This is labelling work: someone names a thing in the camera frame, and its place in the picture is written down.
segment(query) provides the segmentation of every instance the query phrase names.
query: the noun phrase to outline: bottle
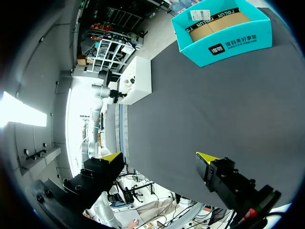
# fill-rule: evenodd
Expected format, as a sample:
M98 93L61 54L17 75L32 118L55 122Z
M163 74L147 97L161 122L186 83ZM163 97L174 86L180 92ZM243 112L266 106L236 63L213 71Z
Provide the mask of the bottle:
M196 2L193 0L179 0L179 2L181 2L186 8L189 8L196 4Z
M182 11L186 10L185 6L181 2L170 1L170 4L170 9L177 13L181 13Z

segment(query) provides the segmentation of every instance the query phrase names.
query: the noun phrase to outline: desk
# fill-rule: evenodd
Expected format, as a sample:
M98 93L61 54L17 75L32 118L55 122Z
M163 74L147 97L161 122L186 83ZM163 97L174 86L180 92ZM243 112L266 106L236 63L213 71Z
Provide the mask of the desk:
M152 91L128 107L130 166L195 201L224 208L195 152L228 157L256 188L292 201L305 168L305 64L281 20L263 10L273 47L198 67L174 42L152 60Z

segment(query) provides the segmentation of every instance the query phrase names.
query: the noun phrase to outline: person's hand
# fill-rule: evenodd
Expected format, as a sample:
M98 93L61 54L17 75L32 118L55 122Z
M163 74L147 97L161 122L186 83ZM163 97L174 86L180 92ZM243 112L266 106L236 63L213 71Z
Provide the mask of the person's hand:
M129 225L127 229L133 229L134 227L139 226L139 220L137 220L136 222L132 221Z

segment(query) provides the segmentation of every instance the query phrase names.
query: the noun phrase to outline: white shelf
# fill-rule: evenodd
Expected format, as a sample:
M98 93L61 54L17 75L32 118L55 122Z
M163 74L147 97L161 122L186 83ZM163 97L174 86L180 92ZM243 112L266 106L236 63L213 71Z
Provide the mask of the white shelf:
M113 52L109 51L112 44L117 44L117 46L116 46L116 48ZM103 47L103 45L108 45L106 50L105 50L105 48L103 48L103 50L105 50L105 52L103 52L102 48L101 48L101 47ZM107 68L107 70L111 69L114 74L120 74L118 72L120 71L120 69L124 65L126 65L126 61L130 56L129 54L126 54L125 57L122 59L122 54L118 53L120 51L120 49L124 46L128 46L129 48L132 48L133 52L135 51L135 49L128 42L120 43L120 42L112 41L112 40L109 40L109 39L102 39L100 41L99 47L97 49L96 56L91 57L91 59L93 59L93 64L88 66L87 71L98 73L103 68ZM97 68L97 65L96 65L96 60L102 61L102 64L100 66L98 66L98 68ZM118 64L118 66L116 68L113 68L114 63Z
M134 83L125 81L134 78ZM120 77L119 92L127 94L119 103L132 105L152 93L151 61L135 56Z

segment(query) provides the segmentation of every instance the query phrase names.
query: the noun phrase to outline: label sticker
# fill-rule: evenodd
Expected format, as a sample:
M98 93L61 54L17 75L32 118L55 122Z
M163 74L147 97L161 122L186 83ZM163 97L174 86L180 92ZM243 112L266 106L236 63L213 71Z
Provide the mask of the label sticker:
M193 21L211 20L210 10L191 10L190 12Z
M225 50L224 50L224 47L222 44L216 44L216 45L213 45L209 48L211 54L213 54L214 56L215 55L218 55L218 54L221 54L223 53Z

